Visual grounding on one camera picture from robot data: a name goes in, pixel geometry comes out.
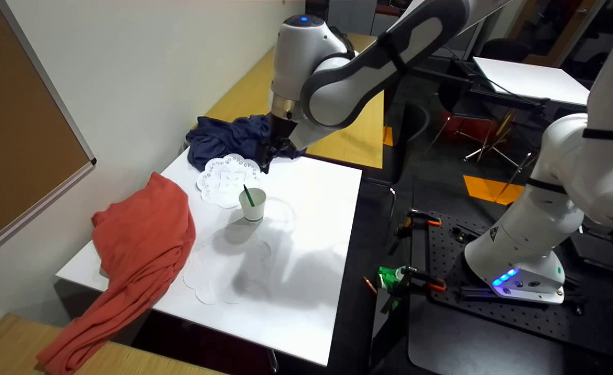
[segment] white robot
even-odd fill
[[[414,0],[362,54],[315,16],[292,16],[278,36],[274,142],[308,145],[351,125],[364,104],[407,67],[480,23],[506,0]],[[524,196],[476,242],[465,262],[497,296],[562,304],[566,271],[553,252],[584,215],[613,228],[613,52],[588,98],[543,136]]]

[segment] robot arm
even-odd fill
[[[292,16],[278,36],[272,82],[274,137],[298,151],[351,125],[407,67],[480,23],[506,0],[414,0],[368,50],[354,54],[317,16]]]

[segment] navy blue cloth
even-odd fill
[[[211,159],[223,159],[226,155],[256,159],[258,149],[270,139],[270,116],[241,116],[233,124],[199,116],[199,128],[187,132],[185,139],[191,145],[187,163],[199,171]]]

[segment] wooden table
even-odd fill
[[[36,369],[36,355],[57,336],[57,327],[6,315],[0,319],[0,373],[43,373]],[[88,373],[215,375],[218,371],[108,341],[78,371],[78,375]]]
[[[357,50],[373,41],[369,36],[348,36]],[[233,121],[238,116],[268,115],[274,75],[274,48],[206,113],[206,116]],[[368,102],[358,120],[317,145],[308,157],[339,160],[354,167],[383,167],[383,92]]]

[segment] floor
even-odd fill
[[[392,232],[402,223],[407,210],[418,203],[426,204],[419,207],[426,210],[441,208],[439,203],[443,196],[465,196],[464,174],[491,179],[510,179],[513,174],[513,167],[495,155],[486,157],[481,163],[464,163],[462,157],[476,149],[476,145],[464,137],[444,136],[430,149],[443,113],[435,92],[435,83],[411,78],[400,82],[394,98],[389,101],[386,124],[394,128],[402,121],[400,109],[407,101],[428,109],[432,121],[407,146],[399,181],[389,181],[392,175],[391,170],[365,171],[343,282],[329,366],[323,369],[278,355],[280,373],[368,373],[375,296],[365,287],[364,278],[373,276],[379,265],[405,262],[408,254],[407,245],[402,245],[394,256],[389,256],[389,248],[394,239]],[[133,347],[226,373],[272,373],[268,351],[223,338],[202,327],[184,326],[160,313],[151,313]]]

